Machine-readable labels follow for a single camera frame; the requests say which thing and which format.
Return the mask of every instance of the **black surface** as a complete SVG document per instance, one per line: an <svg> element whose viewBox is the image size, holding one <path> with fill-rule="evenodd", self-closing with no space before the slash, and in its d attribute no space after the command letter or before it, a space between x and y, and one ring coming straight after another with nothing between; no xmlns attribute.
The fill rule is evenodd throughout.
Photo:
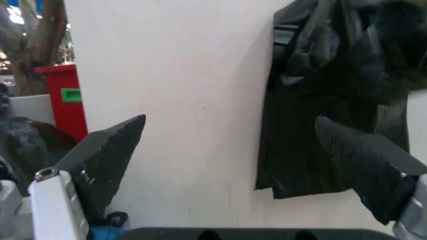
<svg viewBox="0 0 427 240"><path fill-rule="evenodd" d="M297 0L275 14L275 31L286 25L298 30L289 44L274 36L256 189L272 188L274 198L282 199L350 187L317 139L317 116L381 134L409 150L407 96L426 87L420 56L426 53L427 18L416 5L389 2ZM398 24L388 20L394 15ZM420 54L414 54L417 46Z"/></svg>
<svg viewBox="0 0 427 240"><path fill-rule="evenodd" d="M117 240L394 240L357 229L139 228Z"/></svg>
<svg viewBox="0 0 427 240"><path fill-rule="evenodd" d="M119 189L146 122L139 115L105 130L91 132L56 165L71 173L86 219L102 225L104 211Z"/></svg>
<svg viewBox="0 0 427 240"><path fill-rule="evenodd" d="M318 117L321 145L338 169L340 179L359 195L381 223L399 218L427 166L381 135L364 133Z"/></svg>

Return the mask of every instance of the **white panel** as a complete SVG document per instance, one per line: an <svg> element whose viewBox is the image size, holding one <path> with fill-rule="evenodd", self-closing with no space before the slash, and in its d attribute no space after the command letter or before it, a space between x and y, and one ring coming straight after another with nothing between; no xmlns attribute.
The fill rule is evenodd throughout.
<svg viewBox="0 0 427 240"><path fill-rule="evenodd" d="M381 226L352 191L253 191L273 13L289 0L67 0L90 131L147 123L110 209L130 227Z"/></svg>

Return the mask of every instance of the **black garbage bag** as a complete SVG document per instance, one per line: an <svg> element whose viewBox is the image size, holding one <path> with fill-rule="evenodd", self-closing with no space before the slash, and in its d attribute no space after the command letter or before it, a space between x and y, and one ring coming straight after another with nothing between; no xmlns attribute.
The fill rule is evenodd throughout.
<svg viewBox="0 0 427 240"><path fill-rule="evenodd" d="M282 199L349 188L316 137L317 116L408 151L407 96L427 87L425 26L423 8L401 0L297 0L278 11L256 189Z"/></svg>
<svg viewBox="0 0 427 240"><path fill-rule="evenodd" d="M0 179L12 180L28 196L40 169L57 164L74 146L58 128L26 117L0 120Z"/></svg>

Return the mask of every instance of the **red bin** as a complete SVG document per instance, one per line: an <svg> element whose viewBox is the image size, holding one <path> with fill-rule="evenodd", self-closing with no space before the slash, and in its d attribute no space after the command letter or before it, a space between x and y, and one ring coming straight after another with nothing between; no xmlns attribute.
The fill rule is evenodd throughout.
<svg viewBox="0 0 427 240"><path fill-rule="evenodd" d="M88 135L76 65L36 67L46 75L56 127L80 141Z"/></svg>

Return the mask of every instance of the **tree trunk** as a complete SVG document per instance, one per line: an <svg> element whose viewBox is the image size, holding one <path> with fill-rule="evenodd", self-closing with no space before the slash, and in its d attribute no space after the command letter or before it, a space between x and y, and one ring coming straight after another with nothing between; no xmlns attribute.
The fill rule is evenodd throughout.
<svg viewBox="0 0 427 240"><path fill-rule="evenodd" d="M16 96L30 96L47 94L46 81L44 77L37 77L33 68L27 69L23 66L30 66L33 62L29 57L27 60L10 59L10 67L15 80Z"/></svg>

